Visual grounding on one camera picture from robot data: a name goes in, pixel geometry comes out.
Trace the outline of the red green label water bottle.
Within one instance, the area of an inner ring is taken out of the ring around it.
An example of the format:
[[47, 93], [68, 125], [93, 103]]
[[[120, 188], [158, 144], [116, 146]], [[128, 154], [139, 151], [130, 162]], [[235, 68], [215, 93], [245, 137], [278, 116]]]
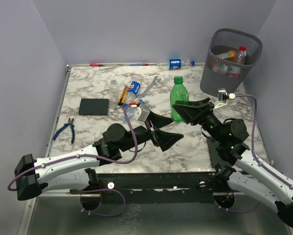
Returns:
[[[239, 51], [236, 53], [234, 59], [232, 60], [233, 63], [244, 65], [245, 58], [247, 56], [246, 47], [241, 46]], [[229, 77], [239, 78], [242, 73], [242, 68], [238, 66], [231, 66], [228, 72]]]

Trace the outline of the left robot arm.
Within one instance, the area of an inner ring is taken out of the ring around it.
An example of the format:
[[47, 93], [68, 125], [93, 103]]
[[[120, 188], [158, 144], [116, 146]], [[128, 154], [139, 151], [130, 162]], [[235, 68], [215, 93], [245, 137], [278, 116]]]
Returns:
[[103, 132], [101, 139], [72, 153], [37, 159], [32, 154], [24, 155], [14, 170], [12, 181], [16, 185], [17, 199], [25, 201], [58, 189], [93, 193], [98, 187], [96, 167], [133, 162], [138, 155], [138, 146], [147, 141], [166, 151], [181, 140], [182, 134], [161, 130], [171, 123], [171, 118], [150, 112], [144, 126], [126, 130], [120, 123], [114, 123]]

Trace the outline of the green plastic bottle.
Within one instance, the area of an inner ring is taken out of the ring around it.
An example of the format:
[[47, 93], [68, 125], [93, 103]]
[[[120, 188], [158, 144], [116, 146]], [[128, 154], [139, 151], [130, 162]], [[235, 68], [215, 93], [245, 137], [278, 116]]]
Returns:
[[185, 88], [185, 86], [183, 85], [182, 76], [175, 76], [173, 81], [174, 81], [174, 86], [170, 93], [171, 118], [174, 122], [180, 123], [180, 122], [183, 122], [183, 119], [172, 107], [172, 105], [176, 101], [189, 101], [189, 93], [187, 89]]

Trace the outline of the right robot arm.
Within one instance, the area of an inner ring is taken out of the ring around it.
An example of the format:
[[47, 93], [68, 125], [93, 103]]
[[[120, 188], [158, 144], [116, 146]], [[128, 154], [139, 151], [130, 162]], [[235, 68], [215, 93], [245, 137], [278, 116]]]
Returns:
[[220, 122], [214, 110], [223, 107], [235, 94], [221, 96], [216, 103], [209, 98], [201, 101], [176, 101], [172, 108], [186, 124], [199, 124], [217, 142], [216, 151], [225, 166], [215, 179], [219, 191], [229, 188], [243, 192], [265, 204], [293, 228], [293, 180], [258, 157], [244, 141], [249, 134], [241, 119]]

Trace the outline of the Pepsi bottle blue label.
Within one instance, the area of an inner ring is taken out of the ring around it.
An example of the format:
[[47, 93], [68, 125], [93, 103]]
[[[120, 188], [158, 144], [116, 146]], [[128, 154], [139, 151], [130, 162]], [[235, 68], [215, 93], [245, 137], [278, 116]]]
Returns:
[[125, 96], [125, 101], [123, 103], [124, 105], [128, 105], [136, 100], [136, 96], [138, 91], [140, 90], [140, 87], [141, 84], [138, 81], [131, 82]]

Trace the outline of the clear bottle purple label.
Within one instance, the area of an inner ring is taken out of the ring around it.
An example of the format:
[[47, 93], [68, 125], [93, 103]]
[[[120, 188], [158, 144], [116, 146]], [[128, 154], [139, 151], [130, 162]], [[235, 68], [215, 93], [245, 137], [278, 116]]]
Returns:
[[[134, 103], [137, 103], [137, 104], [145, 103], [145, 102], [146, 102], [146, 100], [145, 100], [144, 97], [137, 98], [134, 101]], [[130, 108], [126, 109], [126, 114], [127, 114], [128, 119], [132, 119], [134, 117], [134, 113], [135, 113], [135, 108], [134, 107], [130, 107]], [[122, 121], [123, 122], [126, 122], [126, 118], [125, 118], [124, 112], [122, 112]]]

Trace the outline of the large orange label bottle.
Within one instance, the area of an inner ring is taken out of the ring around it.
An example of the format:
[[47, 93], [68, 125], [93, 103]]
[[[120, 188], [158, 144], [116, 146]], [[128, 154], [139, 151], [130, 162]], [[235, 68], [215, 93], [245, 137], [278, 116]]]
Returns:
[[[226, 60], [232, 62], [237, 52], [235, 50], [230, 50], [225, 53], [221, 53], [216, 55], [221, 60]], [[229, 66], [221, 62], [220, 60], [216, 60], [213, 63], [212, 70], [216, 73], [226, 75], [229, 72]]]

